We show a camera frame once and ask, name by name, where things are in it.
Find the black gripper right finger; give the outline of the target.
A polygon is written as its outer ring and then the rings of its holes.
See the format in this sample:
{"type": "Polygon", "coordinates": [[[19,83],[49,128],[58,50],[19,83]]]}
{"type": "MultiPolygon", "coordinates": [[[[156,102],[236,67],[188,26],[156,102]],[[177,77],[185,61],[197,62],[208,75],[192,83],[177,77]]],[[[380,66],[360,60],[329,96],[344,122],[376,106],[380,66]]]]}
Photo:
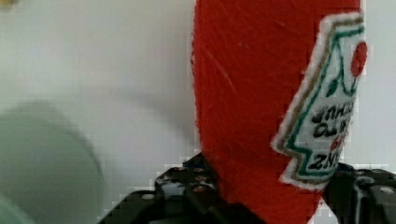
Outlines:
{"type": "Polygon", "coordinates": [[[339,224],[396,224],[395,174],[339,163],[323,200],[339,224]]]}

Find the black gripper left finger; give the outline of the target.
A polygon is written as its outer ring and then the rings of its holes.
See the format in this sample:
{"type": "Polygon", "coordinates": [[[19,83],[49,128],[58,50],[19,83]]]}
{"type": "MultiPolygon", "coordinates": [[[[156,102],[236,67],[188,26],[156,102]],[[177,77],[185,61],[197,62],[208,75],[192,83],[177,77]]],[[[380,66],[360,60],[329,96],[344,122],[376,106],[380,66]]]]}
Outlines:
{"type": "Polygon", "coordinates": [[[99,224],[266,224],[241,203],[219,195],[217,177],[202,154],[155,179],[153,190],[130,193],[99,224]]]}

